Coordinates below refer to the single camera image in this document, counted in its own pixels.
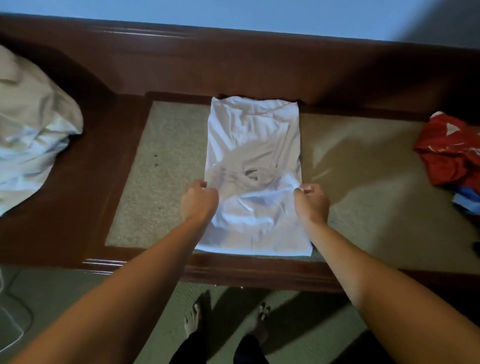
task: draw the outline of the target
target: forearm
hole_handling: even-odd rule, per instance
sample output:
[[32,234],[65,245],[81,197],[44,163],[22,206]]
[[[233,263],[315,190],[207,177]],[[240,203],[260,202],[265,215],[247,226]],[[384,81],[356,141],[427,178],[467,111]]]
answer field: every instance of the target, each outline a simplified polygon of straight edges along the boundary
[[206,223],[187,220],[82,297],[13,363],[131,363]]
[[380,343],[398,363],[472,363],[480,330],[413,279],[326,224],[309,236]]

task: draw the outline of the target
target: person's right arm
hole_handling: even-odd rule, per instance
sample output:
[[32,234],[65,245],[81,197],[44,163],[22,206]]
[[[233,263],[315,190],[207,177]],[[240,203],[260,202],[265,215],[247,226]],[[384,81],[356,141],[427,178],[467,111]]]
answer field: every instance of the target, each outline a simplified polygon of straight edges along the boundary
[[480,328],[433,292],[327,225],[317,184],[296,189],[295,209],[369,329],[397,363],[480,363]]

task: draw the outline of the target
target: blue wall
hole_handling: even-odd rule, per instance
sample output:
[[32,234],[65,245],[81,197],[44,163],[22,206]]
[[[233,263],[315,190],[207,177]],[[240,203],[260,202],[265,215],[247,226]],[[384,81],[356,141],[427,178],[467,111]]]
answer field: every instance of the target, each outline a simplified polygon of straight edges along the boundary
[[480,48],[479,4],[477,0],[1,0],[0,11]]

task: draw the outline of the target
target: pant leg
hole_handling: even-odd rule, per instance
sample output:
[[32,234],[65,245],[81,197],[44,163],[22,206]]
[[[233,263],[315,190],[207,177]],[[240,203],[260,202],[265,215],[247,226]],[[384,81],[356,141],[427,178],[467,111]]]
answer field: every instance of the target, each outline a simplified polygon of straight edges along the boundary
[[233,364],[268,364],[255,336],[243,337],[233,356]]
[[206,364],[205,337],[196,331],[180,345],[173,354],[170,364]]

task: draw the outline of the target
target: red cloth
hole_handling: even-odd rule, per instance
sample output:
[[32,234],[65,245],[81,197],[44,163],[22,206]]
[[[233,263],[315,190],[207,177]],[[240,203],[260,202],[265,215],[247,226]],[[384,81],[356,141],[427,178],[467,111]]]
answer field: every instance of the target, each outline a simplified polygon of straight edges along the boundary
[[435,113],[423,127],[413,150],[434,186],[456,183],[480,194],[480,135],[453,116]]

